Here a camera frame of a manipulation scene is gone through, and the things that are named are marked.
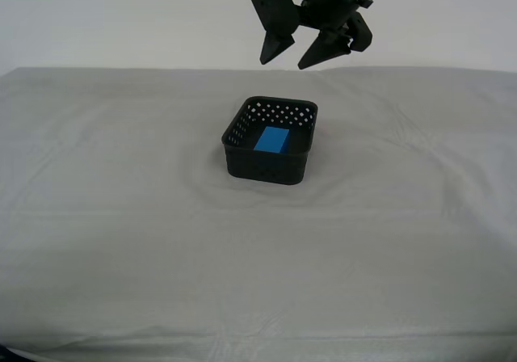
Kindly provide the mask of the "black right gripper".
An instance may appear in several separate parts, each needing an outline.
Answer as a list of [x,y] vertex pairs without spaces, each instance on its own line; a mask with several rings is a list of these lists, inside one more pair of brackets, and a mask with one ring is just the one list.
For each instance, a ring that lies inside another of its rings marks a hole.
[[293,34],[300,22],[320,32],[298,62],[299,69],[361,53],[372,43],[372,32],[357,12],[360,7],[368,8],[372,0],[302,0],[299,6],[292,0],[251,1],[265,31],[259,57],[262,65],[295,43]]

